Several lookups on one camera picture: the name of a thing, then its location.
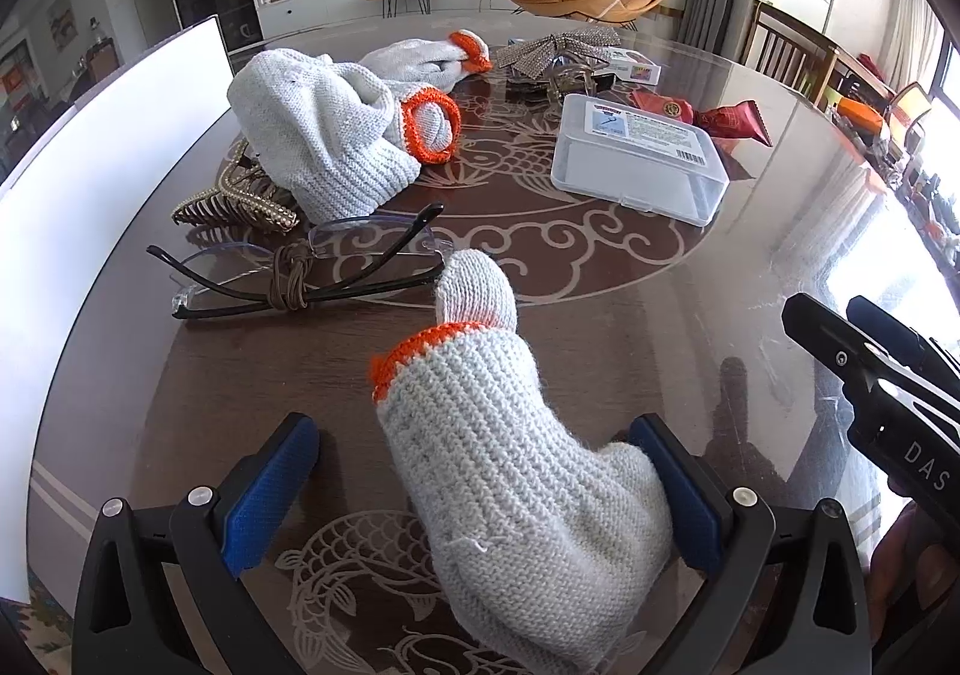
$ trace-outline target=glass tabletop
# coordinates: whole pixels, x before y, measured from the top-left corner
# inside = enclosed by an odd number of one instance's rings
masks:
[[[573,26],[526,15],[412,16],[274,46],[352,60],[458,28],[495,46]],[[851,451],[840,381],[784,335],[781,308],[798,291],[839,310],[860,293],[952,350],[960,319],[946,284],[896,199],[807,101],[714,55],[621,36],[662,66],[659,93],[699,110],[747,98],[760,108],[773,146],[717,142],[731,184],[706,229],[553,187],[558,119],[545,101],[508,97],[496,71],[452,93],[464,122],[453,159],[424,167],[386,208],[413,215],[440,200],[435,233],[496,258],[520,299],[518,331],[536,356],[545,398],[587,445],[598,448],[656,412],[731,485],[748,485],[771,504],[837,498],[869,554],[902,500]],[[625,100],[628,90],[618,86],[607,98]],[[176,285],[144,250],[156,244],[184,258],[211,241],[174,226],[169,212],[212,184],[238,134],[227,114],[186,154],[80,312],[37,441],[37,483],[54,504],[31,496],[32,569],[72,611],[104,500],[165,505],[215,485],[300,411],[322,432],[320,462],[244,583],[304,668],[520,671],[453,619],[371,402],[371,356],[430,325],[429,289],[204,325],[170,317]],[[175,570],[171,581],[184,599]],[[637,672],[699,585],[674,560],[601,670]],[[184,608],[193,632],[198,616]],[[756,622],[747,615],[744,640]],[[197,641],[218,671],[212,644],[199,632]],[[735,644],[728,657],[743,652]]]

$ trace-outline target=beige curtain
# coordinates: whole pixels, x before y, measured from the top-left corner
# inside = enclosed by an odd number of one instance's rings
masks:
[[[895,92],[911,82],[920,82],[929,91],[944,29],[926,0],[893,0],[891,12],[880,71]]]

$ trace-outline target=plastic box lid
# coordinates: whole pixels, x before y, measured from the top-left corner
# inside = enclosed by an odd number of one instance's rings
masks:
[[[713,220],[730,184],[704,130],[574,94],[563,100],[550,180],[699,227]]]

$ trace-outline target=orange trim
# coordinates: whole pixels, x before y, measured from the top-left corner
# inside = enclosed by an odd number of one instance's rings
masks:
[[[390,384],[402,367],[416,356],[431,347],[443,344],[446,340],[460,334],[467,334],[481,328],[488,328],[482,322],[465,320],[464,322],[445,322],[431,325],[419,334],[414,334],[398,344],[386,356],[374,356],[370,362],[370,380],[373,383],[373,401],[381,401],[387,395]]]
[[[416,129],[414,112],[424,103],[435,103],[440,106],[440,110],[450,120],[450,144],[444,149],[437,149],[436,151],[430,149],[424,143],[424,137],[419,135],[419,130]],[[400,110],[403,113],[403,141],[409,154],[421,163],[446,163],[453,156],[453,152],[456,151],[457,142],[460,139],[460,108],[456,101],[453,101],[453,98],[450,98],[446,93],[440,92],[436,87],[424,87],[424,89],[416,91],[406,101],[402,101]]]
[[[464,60],[464,69],[471,74],[483,74],[493,68],[493,63],[483,54],[480,45],[476,39],[470,38],[462,31],[454,31],[449,36],[450,41],[456,44],[461,50],[467,53],[467,59]]]

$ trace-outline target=red snack packet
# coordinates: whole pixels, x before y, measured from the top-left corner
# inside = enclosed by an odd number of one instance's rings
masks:
[[[702,127],[712,136],[724,139],[756,139],[771,146],[763,118],[756,101],[741,101],[736,106],[720,106],[709,112],[697,112],[693,125]]]
[[[743,101],[736,106],[720,106],[709,112],[695,112],[690,102],[683,98],[670,98],[635,90],[630,93],[630,99],[638,109],[686,122],[688,125],[696,125],[710,136],[721,139],[755,139],[761,144],[772,146],[770,134],[767,133],[766,125],[763,125],[756,101]]]
[[[690,101],[685,101],[683,98],[658,96],[656,93],[644,93],[642,90],[630,93],[630,98],[637,109],[693,125],[694,111]]]

